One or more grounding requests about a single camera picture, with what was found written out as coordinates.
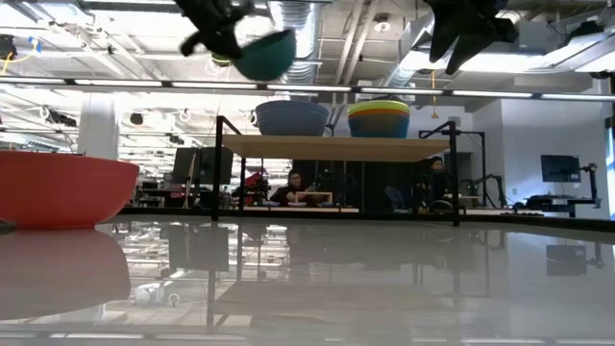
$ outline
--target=wooden tabletop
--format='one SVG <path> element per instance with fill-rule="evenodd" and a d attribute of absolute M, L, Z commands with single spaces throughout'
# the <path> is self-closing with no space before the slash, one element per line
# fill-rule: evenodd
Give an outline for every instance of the wooden tabletop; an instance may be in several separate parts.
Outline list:
<path fill-rule="evenodd" d="M 324 136 L 224 135 L 243 158 L 415 162 L 449 149 L 448 140 Z"/>

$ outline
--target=computer monitor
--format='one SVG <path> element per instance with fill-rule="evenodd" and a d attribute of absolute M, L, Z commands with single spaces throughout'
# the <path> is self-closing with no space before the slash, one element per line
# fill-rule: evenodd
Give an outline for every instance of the computer monitor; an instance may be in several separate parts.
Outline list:
<path fill-rule="evenodd" d="M 143 182 L 143 183 L 141 183 L 141 186 L 143 188 L 148 188 L 148 189 L 157 189 L 158 188 L 158 183 L 156 183 L 156 182 Z"/>
<path fill-rule="evenodd" d="M 580 183 L 578 156 L 542 155 L 540 164 L 545 183 Z"/>
<path fill-rule="evenodd" d="M 175 152 L 175 163 L 173 164 L 173 183 L 185 184 L 190 175 L 190 165 L 192 158 L 197 152 L 197 148 L 178 148 Z M 196 173 L 201 167 L 200 184 L 213 184 L 213 156 L 215 148 L 201 148 L 201 155 L 197 155 L 194 159 L 194 174 L 192 182 L 196 181 Z M 231 174 L 233 170 L 233 151 L 228 148 L 222 148 L 222 165 L 220 167 L 220 184 L 228 185 L 231 183 Z"/>

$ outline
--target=office chair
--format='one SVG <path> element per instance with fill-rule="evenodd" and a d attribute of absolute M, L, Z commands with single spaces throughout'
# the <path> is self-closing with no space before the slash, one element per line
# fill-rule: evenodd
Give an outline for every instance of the office chair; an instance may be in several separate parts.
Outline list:
<path fill-rule="evenodd" d="M 402 196 L 402 192 L 399 189 L 393 186 L 387 186 L 384 189 L 384 194 L 391 202 L 391 209 L 393 210 L 393 212 L 408 212 L 406 208 L 406 203 L 404 202 L 404 196 Z"/>

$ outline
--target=blue bowl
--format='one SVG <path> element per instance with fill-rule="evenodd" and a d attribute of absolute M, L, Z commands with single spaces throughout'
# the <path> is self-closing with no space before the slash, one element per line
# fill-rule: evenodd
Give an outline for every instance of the blue bowl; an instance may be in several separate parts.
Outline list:
<path fill-rule="evenodd" d="M 353 137 L 406 138 L 410 118 L 390 113 L 357 115 L 348 119 L 348 125 Z"/>
<path fill-rule="evenodd" d="M 241 49 L 243 57 L 233 65 L 247 79 L 273 81 L 280 78 L 295 60 L 295 32 L 287 29 L 258 39 Z"/>
<path fill-rule="evenodd" d="M 255 108 L 263 136 L 322 136 L 329 111 L 310 102 L 270 101 Z"/>

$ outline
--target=black metal frame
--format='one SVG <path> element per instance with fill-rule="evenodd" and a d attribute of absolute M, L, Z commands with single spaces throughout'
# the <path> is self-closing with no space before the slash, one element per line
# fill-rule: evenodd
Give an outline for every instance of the black metal frame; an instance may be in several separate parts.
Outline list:
<path fill-rule="evenodd" d="M 222 165 L 222 136 L 224 135 L 224 125 L 227 125 L 233 132 L 241 135 L 241 132 L 226 118 L 218 115 L 215 117 L 215 152 L 213 154 L 213 190 L 211 192 L 211 221 L 218 221 L 220 216 L 220 181 Z M 241 158 L 241 182 L 239 182 L 239 214 L 243 213 L 244 189 L 246 181 L 246 158 Z"/>
<path fill-rule="evenodd" d="M 419 131 L 419 138 L 423 138 L 423 136 L 425 134 L 429 134 L 431 133 L 431 131 L 428 130 L 421 130 Z M 448 135 L 449 132 L 448 131 L 440 131 L 439 132 L 441 135 Z M 457 136 L 461 136 L 461 135 L 479 135 L 480 136 L 480 158 L 481 158 L 481 173 L 482 173 L 482 206 L 483 207 L 487 207 L 487 184 L 485 181 L 485 177 L 487 176 L 487 161 L 486 161 L 486 147 L 485 147 L 485 134 L 484 131 L 461 131 L 461 130 L 456 130 L 456 135 Z"/>
<path fill-rule="evenodd" d="M 431 131 L 419 131 L 419 138 L 427 139 L 435 134 L 441 134 L 449 137 L 449 147 L 451 150 L 451 180 L 453 181 L 451 186 L 451 193 L 453 194 L 453 226 L 459 226 L 459 174 L 457 172 L 457 136 L 460 135 L 460 131 L 457 129 L 457 124 L 454 121 L 447 121 L 444 124 Z"/>
<path fill-rule="evenodd" d="M 222 165 L 222 143 L 223 143 L 223 135 L 224 135 L 224 125 L 227 125 L 231 130 L 233 130 L 236 134 L 241 135 L 241 132 L 223 115 L 216 116 L 216 129 L 215 129 L 215 153 L 213 160 L 213 190 L 211 194 L 211 221 L 218 221 L 220 217 L 220 169 Z M 451 165 L 453 166 L 451 170 L 453 186 L 451 193 L 453 194 L 453 214 L 451 220 L 453 221 L 453 226 L 459 226 L 459 186 L 458 186 L 458 174 L 457 174 L 457 142 L 456 136 L 458 135 L 458 129 L 456 128 L 456 124 L 454 121 L 447 121 L 446 123 L 440 125 L 435 130 L 430 132 L 420 132 L 419 137 L 422 139 L 429 138 L 435 134 L 442 134 L 445 136 L 449 136 L 449 146 L 451 149 Z M 245 189 L 245 168 L 246 168 L 246 159 L 241 158 L 241 181 L 239 183 L 239 203 L 238 210 L 239 215 L 244 214 L 243 205 L 244 205 L 244 189 Z M 268 215 L 274 216 L 274 212 L 267 212 Z M 363 218 L 360 215 L 353 215 L 351 218 Z"/>

